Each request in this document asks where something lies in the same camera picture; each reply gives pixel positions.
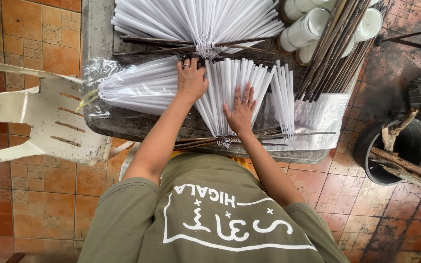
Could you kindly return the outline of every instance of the olive green t-shirt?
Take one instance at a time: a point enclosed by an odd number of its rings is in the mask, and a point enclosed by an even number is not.
[[[160,188],[141,177],[101,197],[81,263],[348,263],[305,203],[285,209],[250,171],[219,155],[183,153]]]

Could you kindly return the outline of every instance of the table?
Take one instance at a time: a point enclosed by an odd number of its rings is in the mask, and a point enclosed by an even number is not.
[[[125,44],[119,39],[122,34],[114,31],[110,24],[110,20],[114,15],[114,6],[114,0],[83,1],[83,61],[93,57],[112,58],[112,55],[117,53],[131,53],[154,48],[143,45]],[[305,68],[299,66],[294,61],[292,54],[281,54],[276,47],[275,41],[265,41],[254,47],[274,51],[276,52],[276,56],[253,54],[249,51],[241,51],[239,54],[244,56],[255,56],[270,61],[276,61],[277,59],[284,60],[294,71],[294,86],[300,86],[301,77]],[[143,60],[143,58],[137,57],[121,57],[118,59],[122,65],[137,64],[143,62]],[[116,108],[115,111],[120,115],[126,115],[127,113],[126,110],[120,108]],[[143,114],[136,114],[136,117],[134,118],[102,118],[91,116],[94,112],[94,105],[88,105],[84,109],[85,122],[90,129],[99,134],[138,142],[143,141],[159,118],[158,116]],[[199,113],[196,109],[192,108],[189,119],[184,121],[183,126],[180,129],[178,139],[201,137],[211,137],[211,134]],[[202,147],[197,148],[194,151],[249,158],[241,144],[231,144],[229,148],[224,146]],[[318,164],[327,157],[328,153],[329,150],[325,149],[311,151],[276,151],[270,152],[270,155],[276,161]]]

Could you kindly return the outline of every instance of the white plastic chair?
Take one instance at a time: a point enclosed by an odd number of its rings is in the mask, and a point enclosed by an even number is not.
[[[111,137],[87,127],[83,108],[75,113],[82,80],[1,63],[0,71],[40,78],[39,87],[0,93],[0,122],[32,126],[25,143],[0,150],[0,162],[44,154],[92,166],[132,144],[124,143],[110,152]]]

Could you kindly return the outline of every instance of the person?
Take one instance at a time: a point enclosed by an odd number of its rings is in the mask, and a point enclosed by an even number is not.
[[[207,90],[197,62],[178,63],[175,98],[122,180],[100,197],[78,262],[347,263],[325,221],[251,132],[258,102],[250,85],[243,99],[237,87],[232,113],[227,105],[223,111],[260,181],[224,156],[169,158],[186,115]]]

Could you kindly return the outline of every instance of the dirty floor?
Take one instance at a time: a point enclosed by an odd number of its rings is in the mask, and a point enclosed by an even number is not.
[[[421,0],[392,4],[382,33],[421,30]],[[79,74],[80,0],[0,0],[0,8],[0,62]],[[280,163],[352,263],[421,263],[421,188],[406,182],[376,185],[351,154],[368,124],[404,107],[406,87],[420,74],[420,50],[394,43],[373,48],[346,110],[337,149],[318,165]],[[0,73],[0,92],[37,85],[30,76]],[[23,143],[29,133],[26,125],[0,123],[0,149]],[[114,140],[113,146],[120,144]],[[118,181],[127,153],[93,167],[48,156],[0,163],[0,262],[15,251],[75,260],[98,198]]]

